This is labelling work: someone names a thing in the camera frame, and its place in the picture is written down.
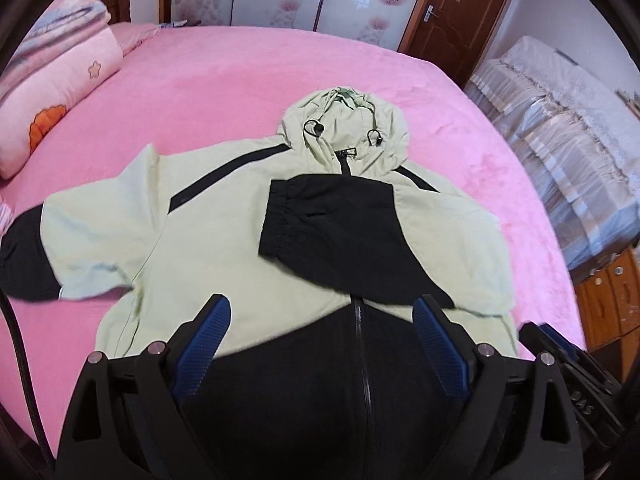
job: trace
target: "blue gripper pad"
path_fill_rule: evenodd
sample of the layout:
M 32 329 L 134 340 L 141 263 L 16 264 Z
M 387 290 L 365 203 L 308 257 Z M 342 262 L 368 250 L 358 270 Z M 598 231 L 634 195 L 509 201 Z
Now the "blue gripper pad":
M 448 397 L 466 400 L 469 370 L 455 343 L 422 298 L 414 303 L 414 328 Z
M 574 361 L 578 360 L 578 354 L 575 351 L 575 346 L 564 338 L 564 336 L 558 332 L 555 328 L 553 328 L 549 323 L 543 323 L 540 325 L 540 330 L 544 332 L 550 339 L 553 340 L 562 350 L 566 352 L 566 354 L 573 359 Z
M 231 305 L 227 298 L 220 297 L 175 365 L 171 393 L 176 402 L 182 402 L 198 391 L 230 324 Z

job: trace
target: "door handle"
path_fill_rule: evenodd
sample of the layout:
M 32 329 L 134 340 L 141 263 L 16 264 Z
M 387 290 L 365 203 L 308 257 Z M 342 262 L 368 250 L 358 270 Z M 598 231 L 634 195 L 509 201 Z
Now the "door handle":
M 424 18 L 422 19 L 425 23 L 429 21 L 429 18 L 433 16 L 434 18 L 439 18 L 439 16 L 433 12 L 433 6 L 430 5 L 429 7 L 427 7 L 427 12 L 424 15 Z

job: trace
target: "hooded jacket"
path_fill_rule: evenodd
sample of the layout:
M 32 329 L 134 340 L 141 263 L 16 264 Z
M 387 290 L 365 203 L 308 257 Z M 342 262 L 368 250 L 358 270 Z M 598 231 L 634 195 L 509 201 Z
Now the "hooded jacket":
M 273 137 L 147 146 L 118 177 L 23 213 L 2 239 L 0 283 L 27 300 L 124 287 L 97 333 L 109 357 L 167 341 L 213 293 L 228 297 L 230 327 L 183 411 L 230 478 L 252 478 L 248 456 L 281 478 L 320 455 L 328 477 L 420 471 L 448 412 L 413 300 L 431 294 L 503 355 L 516 339 L 498 219 L 408 161 L 408 139 L 398 108 L 334 88 L 295 103 Z

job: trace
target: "jacket zipper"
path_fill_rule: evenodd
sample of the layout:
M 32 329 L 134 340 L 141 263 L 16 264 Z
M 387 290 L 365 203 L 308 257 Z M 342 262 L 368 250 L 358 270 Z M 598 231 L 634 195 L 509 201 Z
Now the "jacket zipper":
M 351 150 L 340 150 L 339 152 L 335 152 L 338 161 L 340 162 L 340 170 L 344 175 L 350 175 L 351 170 L 349 168 L 349 163 L 347 162 L 347 157 L 352 155 Z M 371 385 L 369 380 L 369 369 L 367 368 L 367 359 L 364 351 L 364 338 L 362 335 L 362 308 L 364 306 L 364 302 L 362 298 L 358 298 L 356 296 L 351 297 L 351 304 L 354 306 L 355 311 L 355 320 L 356 320 L 356 343 L 358 345 L 358 351 L 360 353 L 360 372 L 362 374 L 362 391 L 364 393 L 364 423 L 365 423 L 365 447 L 364 447 L 364 455 L 362 457 L 362 478 L 365 479 L 368 476 L 368 461 L 367 461 L 367 453 L 369 450 L 369 443 L 373 438 L 373 410 L 372 410 L 372 402 L 371 402 Z

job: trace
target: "star embroidery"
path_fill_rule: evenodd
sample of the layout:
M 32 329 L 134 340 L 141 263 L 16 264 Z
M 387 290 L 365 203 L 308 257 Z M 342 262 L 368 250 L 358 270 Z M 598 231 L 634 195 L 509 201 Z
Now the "star embroidery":
M 97 61 L 94 61 L 94 64 L 92 64 L 89 67 L 89 79 L 97 79 L 98 76 L 100 75 L 101 68 L 102 68 L 102 65 Z

